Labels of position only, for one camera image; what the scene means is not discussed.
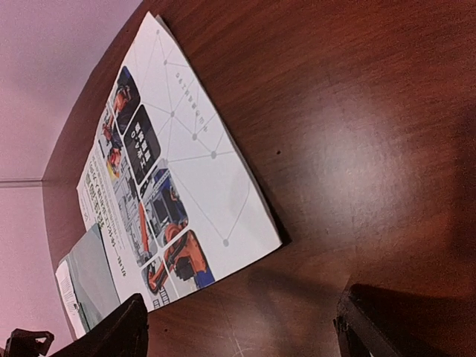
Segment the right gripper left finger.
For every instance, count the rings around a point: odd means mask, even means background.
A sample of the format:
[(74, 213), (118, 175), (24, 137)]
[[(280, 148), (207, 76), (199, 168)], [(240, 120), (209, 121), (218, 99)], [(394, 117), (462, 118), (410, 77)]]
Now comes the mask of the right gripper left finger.
[(135, 293), (83, 337), (55, 356), (146, 356), (149, 343), (147, 308)]

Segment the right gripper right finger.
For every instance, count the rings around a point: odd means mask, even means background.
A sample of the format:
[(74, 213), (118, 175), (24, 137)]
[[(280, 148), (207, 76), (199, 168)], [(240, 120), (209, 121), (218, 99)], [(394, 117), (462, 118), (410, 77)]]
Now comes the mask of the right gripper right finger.
[(435, 297), (354, 284), (333, 321), (342, 356), (474, 356), (475, 296)]

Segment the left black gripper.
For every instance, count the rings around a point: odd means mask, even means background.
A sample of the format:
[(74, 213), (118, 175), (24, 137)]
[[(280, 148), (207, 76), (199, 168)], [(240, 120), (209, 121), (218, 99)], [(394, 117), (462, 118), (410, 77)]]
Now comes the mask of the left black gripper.
[(53, 341), (54, 334), (49, 331), (15, 329), (1, 349), (1, 356), (46, 356)]

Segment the white text paper sheet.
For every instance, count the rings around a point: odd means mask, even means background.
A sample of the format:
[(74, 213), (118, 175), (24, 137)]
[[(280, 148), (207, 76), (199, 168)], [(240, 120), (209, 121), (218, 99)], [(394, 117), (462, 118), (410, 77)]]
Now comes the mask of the white text paper sheet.
[(71, 322), (75, 336), (81, 338), (86, 334), (86, 331), (81, 318), (81, 306), (74, 291), (67, 261), (63, 260), (59, 264), (55, 276), (66, 315)]

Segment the teal plastic folder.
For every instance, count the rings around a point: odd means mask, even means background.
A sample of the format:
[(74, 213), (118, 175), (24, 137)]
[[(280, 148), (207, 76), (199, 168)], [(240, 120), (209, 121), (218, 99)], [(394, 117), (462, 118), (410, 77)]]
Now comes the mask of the teal plastic folder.
[(100, 228), (93, 224), (59, 262), (68, 262), (86, 333), (120, 306)]

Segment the colour printed brochure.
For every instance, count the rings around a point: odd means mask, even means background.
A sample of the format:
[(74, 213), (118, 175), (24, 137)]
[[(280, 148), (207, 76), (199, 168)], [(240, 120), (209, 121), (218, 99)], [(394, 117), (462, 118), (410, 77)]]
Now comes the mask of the colour printed brochure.
[(277, 250), (257, 182), (169, 29), (143, 18), (77, 185), (120, 300), (149, 311)]

